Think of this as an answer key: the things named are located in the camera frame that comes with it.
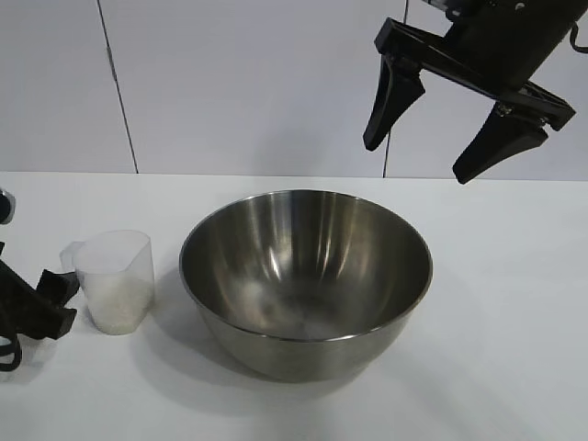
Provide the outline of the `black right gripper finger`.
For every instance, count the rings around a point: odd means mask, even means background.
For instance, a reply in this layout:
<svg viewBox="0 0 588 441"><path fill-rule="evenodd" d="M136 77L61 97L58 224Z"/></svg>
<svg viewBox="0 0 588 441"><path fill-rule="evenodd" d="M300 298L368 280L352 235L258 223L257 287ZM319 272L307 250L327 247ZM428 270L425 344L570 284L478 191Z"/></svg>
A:
<svg viewBox="0 0 588 441"><path fill-rule="evenodd" d="M540 119L495 103L484 124L455 161L452 171L465 185L498 163L541 146L548 138Z"/></svg>
<svg viewBox="0 0 588 441"><path fill-rule="evenodd" d="M366 149L378 149L401 115L424 93L422 66L404 57L380 57L374 105L363 133Z"/></svg>

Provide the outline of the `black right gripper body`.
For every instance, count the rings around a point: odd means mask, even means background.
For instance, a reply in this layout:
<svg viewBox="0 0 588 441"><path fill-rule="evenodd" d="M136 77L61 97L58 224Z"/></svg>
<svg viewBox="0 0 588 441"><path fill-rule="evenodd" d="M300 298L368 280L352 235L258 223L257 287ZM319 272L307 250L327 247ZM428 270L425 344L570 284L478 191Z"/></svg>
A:
<svg viewBox="0 0 588 441"><path fill-rule="evenodd" d="M455 84L561 130L574 109L531 76L582 16L579 1L433 1L443 36L394 18L374 40L379 56L404 57Z"/></svg>

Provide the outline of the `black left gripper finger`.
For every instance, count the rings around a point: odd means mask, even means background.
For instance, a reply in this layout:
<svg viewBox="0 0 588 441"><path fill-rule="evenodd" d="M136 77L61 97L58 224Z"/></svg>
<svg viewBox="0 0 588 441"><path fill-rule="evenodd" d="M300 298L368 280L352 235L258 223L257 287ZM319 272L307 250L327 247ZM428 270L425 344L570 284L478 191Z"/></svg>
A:
<svg viewBox="0 0 588 441"><path fill-rule="evenodd" d="M44 269L36 286L37 293L54 306L65 306L78 292L80 283L75 272L53 273Z"/></svg>

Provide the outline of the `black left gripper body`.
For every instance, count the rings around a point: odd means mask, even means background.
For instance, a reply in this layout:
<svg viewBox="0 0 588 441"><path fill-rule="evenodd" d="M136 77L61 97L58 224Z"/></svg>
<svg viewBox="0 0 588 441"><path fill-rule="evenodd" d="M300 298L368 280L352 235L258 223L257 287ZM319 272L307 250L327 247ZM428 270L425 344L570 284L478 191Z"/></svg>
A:
<svg viewBox="0 0 588 441"><path fill-rule="evenodd" d="M40 296L19 274L1 262L1 336L17 334L40 340L57 340L72 328L77 310L54 306Z"/></svg>

